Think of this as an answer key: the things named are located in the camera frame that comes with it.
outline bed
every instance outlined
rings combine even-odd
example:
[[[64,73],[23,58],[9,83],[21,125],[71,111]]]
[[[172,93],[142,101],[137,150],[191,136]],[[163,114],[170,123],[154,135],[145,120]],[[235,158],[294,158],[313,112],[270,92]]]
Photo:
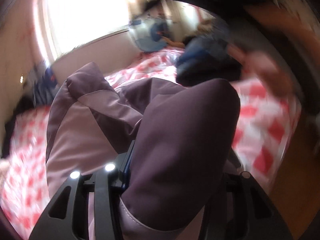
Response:
[[[167,48],[141,54],[128,68],[105,79],[115,89],[136,80],[156,77],[175,82],[175,59],[183,50]],[[301,106],[296,98],[276,99],[257,78],[232,83],[241,111],[232,148],[241,170],[249,171],[268,193],[290,138]],[[10,169],[1,192],[0,206],[7,219],[27,240],[41,212],[49,202],[45,172],[46,127],[50,107],[19,115],[10,148]]]

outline wooden floor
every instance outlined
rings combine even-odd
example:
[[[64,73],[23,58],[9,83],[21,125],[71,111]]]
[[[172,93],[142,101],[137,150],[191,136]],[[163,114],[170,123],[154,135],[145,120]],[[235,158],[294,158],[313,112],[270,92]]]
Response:
[[[320,156],[312,152],[315,142],[315,133],[302,114],[270,194],[294,239],[320,209]]]

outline white circular marker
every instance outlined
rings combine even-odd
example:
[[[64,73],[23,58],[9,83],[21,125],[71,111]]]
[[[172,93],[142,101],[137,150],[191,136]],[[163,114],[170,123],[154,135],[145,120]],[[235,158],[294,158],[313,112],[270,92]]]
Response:
[[[77,179],[77,178],[79,178],[79,176],[80,176],[80,172],[79,171],[73,171],[70,174],[70,178],[72,178],[72,179]]]
[[[104,168],[106,171],[113,171],[116,166],[113,163],[108,163]]]

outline bed sheet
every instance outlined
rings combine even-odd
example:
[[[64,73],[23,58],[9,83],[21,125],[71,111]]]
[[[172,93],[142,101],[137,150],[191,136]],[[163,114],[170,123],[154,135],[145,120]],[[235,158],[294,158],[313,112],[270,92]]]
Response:
[[[172,48],[141,54],[127,69],[107,76],[106,80],[116,90],[149,77],[175,82],[174,62],[182,52]],[[232,85],[241,101],[232,147],[243,170],[251,172],[269,192],[297,125],[300,104],[296,98],[278,100],[272,97],[258,79],[234,82]],[[10,223],[26,240],[49,202],[45,172],[49,110],[49,107],[42,107],[17,117],[11,140],[11,168],[0,199]]]

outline bright window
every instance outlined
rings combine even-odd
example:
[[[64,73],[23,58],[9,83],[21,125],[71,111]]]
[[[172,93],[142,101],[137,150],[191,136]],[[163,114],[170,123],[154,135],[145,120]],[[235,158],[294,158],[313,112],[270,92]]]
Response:
[[[126,0],[48,0],[51,31],[58,54],[124,28]]]

